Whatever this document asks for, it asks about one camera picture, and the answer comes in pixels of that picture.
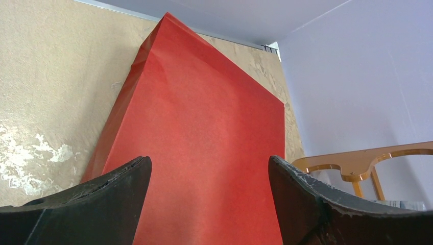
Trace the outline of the red paper bag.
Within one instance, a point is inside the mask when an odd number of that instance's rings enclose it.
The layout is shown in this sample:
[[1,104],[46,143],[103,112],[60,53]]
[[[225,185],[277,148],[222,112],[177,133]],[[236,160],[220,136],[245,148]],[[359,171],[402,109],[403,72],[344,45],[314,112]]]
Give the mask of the red paper bag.
[[140,46],[82,181],[138,157],[152,175],[134,244],[281,244],[268,161],[284,104],[173,15]]

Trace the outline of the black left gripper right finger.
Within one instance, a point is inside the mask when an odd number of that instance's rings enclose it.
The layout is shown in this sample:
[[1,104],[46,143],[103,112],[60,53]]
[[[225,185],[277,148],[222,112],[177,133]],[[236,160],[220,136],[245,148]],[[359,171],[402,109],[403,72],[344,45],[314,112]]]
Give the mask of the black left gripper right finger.
[[271,156],[269,180],[283,244],[432,244],[432,212],[368,201]]

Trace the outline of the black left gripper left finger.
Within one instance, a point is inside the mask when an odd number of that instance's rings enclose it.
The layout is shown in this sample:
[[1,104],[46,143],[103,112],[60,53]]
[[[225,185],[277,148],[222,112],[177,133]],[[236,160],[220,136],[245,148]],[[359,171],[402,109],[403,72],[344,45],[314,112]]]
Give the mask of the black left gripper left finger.
[[149,157],[64,191],[1,208],[1,244],[132,244],[152,172]]

